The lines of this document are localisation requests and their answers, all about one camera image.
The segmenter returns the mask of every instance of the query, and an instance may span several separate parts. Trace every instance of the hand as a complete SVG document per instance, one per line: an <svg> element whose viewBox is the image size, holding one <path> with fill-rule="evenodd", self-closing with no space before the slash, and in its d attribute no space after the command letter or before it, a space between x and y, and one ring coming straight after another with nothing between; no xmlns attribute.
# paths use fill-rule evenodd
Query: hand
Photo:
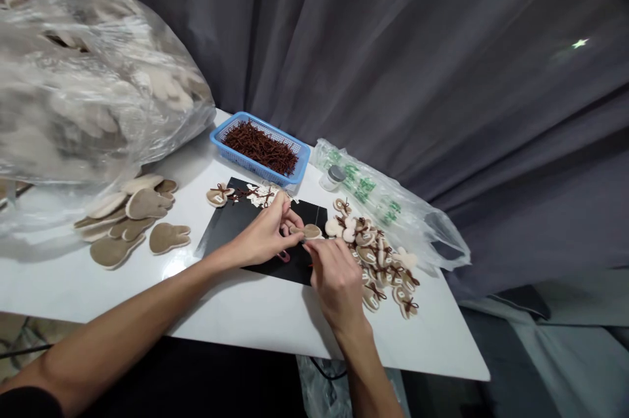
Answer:
<svg viewBox="0 0 629 418"><path fill-rule="evenodd" d="M342 239L310 240L304 248L313 259L310 279L321 310L334 334L369 334L371 326L362 309L362 269Z"/></svg>
<svg viewBox="0 0 629 418"><path fill-rule="evenodd" d="M268 208L229 243L234 267L262 264L283 250L296 246L303 233L289 233L290 227L303 228L301 218L290 209L290 199L280 191ZM280 235L280 228L285 237Z"/></svg>

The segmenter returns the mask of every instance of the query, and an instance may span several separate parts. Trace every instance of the pink clip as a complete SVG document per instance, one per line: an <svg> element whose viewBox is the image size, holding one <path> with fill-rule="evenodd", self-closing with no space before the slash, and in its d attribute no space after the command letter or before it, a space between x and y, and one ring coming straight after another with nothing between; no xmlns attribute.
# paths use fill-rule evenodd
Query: pink clip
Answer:
<svg viewBox="0 0 629 418"><path fill-rule="evenodd" d="M281 260L283 260L283 262L287 263L290 261L290 254L286 252L286 250L282 251L281 253L276 254L277 257L279 257Z"/></svg>

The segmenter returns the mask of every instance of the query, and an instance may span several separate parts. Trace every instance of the small jar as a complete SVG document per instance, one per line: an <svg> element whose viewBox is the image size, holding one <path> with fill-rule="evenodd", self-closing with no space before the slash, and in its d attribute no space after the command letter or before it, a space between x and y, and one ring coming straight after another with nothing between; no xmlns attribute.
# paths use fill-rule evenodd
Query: small jar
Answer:
<svg viewBox="0 0 629 418"><path fill-rule="evenodd" d="M328 192L332 192L336 189L341 182L345 180L347 176L345 175L345 171L338 166L331 166L327 172L321 175L319 179L319 185L323 190L327 190Z"/></svg>

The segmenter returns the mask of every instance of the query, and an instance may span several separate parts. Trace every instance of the jar lid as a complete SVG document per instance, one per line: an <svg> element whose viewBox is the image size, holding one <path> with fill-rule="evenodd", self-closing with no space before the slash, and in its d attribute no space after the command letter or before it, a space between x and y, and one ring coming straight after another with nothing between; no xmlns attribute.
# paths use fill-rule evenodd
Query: jar lid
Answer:
<svg viewBox="0 0 629 418"><path fill-rule="evenodd" d="M335 182L343 182L347 177L345 171L338 166L331 166L330 169L328 169L328 175L330 179Z"/></svg>

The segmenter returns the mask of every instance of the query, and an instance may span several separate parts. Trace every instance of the white table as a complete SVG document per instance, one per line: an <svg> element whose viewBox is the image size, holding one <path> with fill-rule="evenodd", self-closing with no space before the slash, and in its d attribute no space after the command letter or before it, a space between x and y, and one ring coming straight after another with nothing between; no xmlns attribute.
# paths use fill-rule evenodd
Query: white table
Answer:
<svg viewBox="0 0 629 418"><path fill-rule="evenodd" d="M216 124L228 114L218 111ZM70 227L0 238L0 311L85 323L197 261L194 251L214 208L205 192L234 176L259 183L254 174L218 157L205 132L156 164L153 172L179 183L176 201L163 219L188 225L192 243L154 256L148 242L124 265L106 271ZM297 193L328 209L338 196L318 186L321 173L308 165ZM37 189L24 194L37 200ZM419 315L404 320L389 297L377 313L367 312L386 367L489 380L487 366L440 271L417 271ZM227 273L194 311L170 332L196 339L270 351L341 358L311 287L238 269Z"/></svg>

